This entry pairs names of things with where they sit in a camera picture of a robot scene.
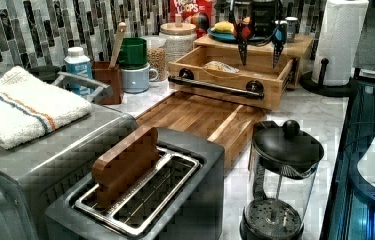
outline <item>bottle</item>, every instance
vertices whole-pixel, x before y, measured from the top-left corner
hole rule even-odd
[[[90,59],[84,55],[81,47],[68,49],[68,56],[65,58],[66,71],[78,76],[93,78],[91,73]],[[94,92],[94,89],[83,87],[77,84],[70,84],[71,91],[80,96],[87,96]]]

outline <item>white mug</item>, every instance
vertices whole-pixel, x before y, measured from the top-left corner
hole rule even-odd
[[[150,72],[155,73],[155,77],[150,78]],[[140,69],[128,70],[121,69],[122,89],[127,93],[140,93],[149,89],[149,82],[156,81],[159,76],[158,70],[150,68],[147,63],[145,67]]]

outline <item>paper towel holder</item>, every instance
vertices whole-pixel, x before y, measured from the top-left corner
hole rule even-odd
[[[326,96],[326,97],[352,97],[358,89],[358,83],[355,79],[349,78],[349,82],[340,86],[326,86],[324,85],[324,76],[329,64],[327,58],[321,60],[321,70],[318,78],[318,83],[312,80],[312,71],[304,73],[300,79],[300,85],[309,92]]]

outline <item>paper towel roll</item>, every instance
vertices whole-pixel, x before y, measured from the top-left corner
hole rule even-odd
[[[327,0],[315,55],[313,81],[318,82],[323,58],[330,61],[324,85],[340,86],[349,81],[367,8],[368,0]]]

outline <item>french press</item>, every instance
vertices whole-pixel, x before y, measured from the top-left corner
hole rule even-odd
[[[316,170],[324,149],[299,123],[256,123],[249,158],[249,197],[243,210],[243,240],[298,239],[303,232]]]

